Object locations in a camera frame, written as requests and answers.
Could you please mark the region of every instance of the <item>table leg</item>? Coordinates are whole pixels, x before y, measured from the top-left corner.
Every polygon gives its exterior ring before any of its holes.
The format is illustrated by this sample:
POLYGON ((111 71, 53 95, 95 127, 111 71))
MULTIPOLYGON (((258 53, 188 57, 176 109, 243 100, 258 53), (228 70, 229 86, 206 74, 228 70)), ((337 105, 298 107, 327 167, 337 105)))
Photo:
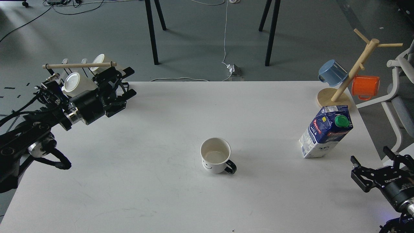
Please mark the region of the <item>table leg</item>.
POLYGON ((149 37, 151 39, 152 56, 154 57, 154 65, 159 65, 158 53, 157 53, 157 50, 156 50, 156 42, 155 42, 154 22, 152 20, 152 11, 151 11, 151 2, 150 2, 150 0, 145 0, 145 9, 147 10, 149 37))
POLYGON ((159 4, 159 0, 154 0, 154 2, 155 2, 156 11, 158 12, 159 20, 161 21, 162 30, 165 31, 167 30, 167 27, 165 26, 164 16, 162 15, 162 11, 161 11, 161 5, 159 4))
POLYGON ((267 14, 269 13, 271 3, 272 3, 272 0, 266 1, 265 10, 263 11, 262 20, 260 21, 259 32, 263 31, 263 26, 265 25, 267 14))
POLYGON ((270 35, 269 35, 269 42, 267 44, 265 66, 269 66, 270 64, 270 56, 272 55, 274 34, 276 32, 277 17, 279 16, 280 1, 281 0, 276 0, 276 2, 274 3, 273 18, 272 18, 272 25, 270 26, 270 35))

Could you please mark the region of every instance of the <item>gray chair cushion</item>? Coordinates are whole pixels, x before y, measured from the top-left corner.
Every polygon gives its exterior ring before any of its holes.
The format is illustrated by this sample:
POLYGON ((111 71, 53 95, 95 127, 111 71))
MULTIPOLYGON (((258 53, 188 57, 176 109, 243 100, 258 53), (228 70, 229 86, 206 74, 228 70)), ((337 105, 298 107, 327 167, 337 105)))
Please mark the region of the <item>gray chair cushion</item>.
MULTIPOLYGON (((388 93, 391 89, 392 84, 387 88, 388 93)), ((401 81, 397 96, 391 103, 407 133, 414 138, 414 84, 409 80, 401 81)))

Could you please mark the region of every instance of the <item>black mug handle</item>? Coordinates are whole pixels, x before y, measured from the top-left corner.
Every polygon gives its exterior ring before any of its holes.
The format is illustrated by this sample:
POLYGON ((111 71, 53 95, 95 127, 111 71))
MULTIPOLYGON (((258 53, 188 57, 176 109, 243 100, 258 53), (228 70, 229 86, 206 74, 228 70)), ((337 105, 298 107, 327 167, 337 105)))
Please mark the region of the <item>black mug handle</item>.
POLYGON ((226 167, 224 170, 229 174, 234 174, 237 170, 236 165, 231 160, 227 160, 226 164, 230 167, 226 167))

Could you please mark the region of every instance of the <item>white cable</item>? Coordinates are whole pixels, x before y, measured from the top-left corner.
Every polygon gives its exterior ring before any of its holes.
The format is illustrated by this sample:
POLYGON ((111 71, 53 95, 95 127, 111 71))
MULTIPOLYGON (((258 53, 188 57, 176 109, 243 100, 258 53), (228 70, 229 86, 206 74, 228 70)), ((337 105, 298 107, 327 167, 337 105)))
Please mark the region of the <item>white cable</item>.
POLYGON ((170 79, 191 79, 191 80, 195 80, 195 81, 206 81, 208 82, 208 80, 205 79, 195 79, 195 78, 189 78, 189 77, 181 77, 181 78, 156 78, 151 80, 150 82, 154 82, 156 80, 170 80, 170 79))
POLYGON ((224 45, 223 45, 223 48, 224 48, 224 58, 221 61, 221 63, 223 63, 226 66, 227 66, 227 64, 224 63, 224 60, 226 59, 226 30, 227 30, 227 8, 228 7, 229 7, 229 2, 227 2, 227 6, 226 6, 226 25, 224 26, 224 45))
POLYGON ((192 2, 197 2, 197 3, 203 4, 203 5, 207 5, 207 6, 218 6, 218 5, 221 5, 221 4, 223 4, 223 3, 225 3, 225 2, 226 2, 226 0, 223 0, 223 2, 222 2, 222 3, 217 3, 217 4, 207 4, 207 3, 198 2, 198 1, 194 1, 194 0, 190 0, 190 1, 192 1, 192 2))
POLYGON ((222 82, 224 82, 224 81, 226 81, 227 79, 229 79, 230 77, 231 77, 231 75, 233 74, 233 72, 230 72, 230 75, 225 79, 225 80, 222 80, 222 82))

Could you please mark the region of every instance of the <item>wooden mug stand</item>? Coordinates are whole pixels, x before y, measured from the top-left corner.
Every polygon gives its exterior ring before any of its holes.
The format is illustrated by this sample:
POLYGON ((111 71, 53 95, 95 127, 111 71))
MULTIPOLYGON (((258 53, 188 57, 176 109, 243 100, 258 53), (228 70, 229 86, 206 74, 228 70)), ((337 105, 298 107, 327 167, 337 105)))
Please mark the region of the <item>wooden mug stand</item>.
POLYGON ((348 85, 352 82, 355 75, 360 70, 365 70, 363 64, 368 60, 371 53, 377 47, 399 47, 402 46, 402 43, 399 44, 380 44, 380 41, 377 39, 368 40, 362 33, 357 29, 354 29, 354 32, 367 43, 364 51, 356 61, 355 65, 352 67, 351 71, 348 73, 348 77, 342 82, 341 86, 338 89, 335 88, 325 88, 318 93, 317 102, 320 107, 323 106, 332 106, 332 105, 348 105, 351 106, 351 100, 349 97, 344 94, 344 91, 348 85))

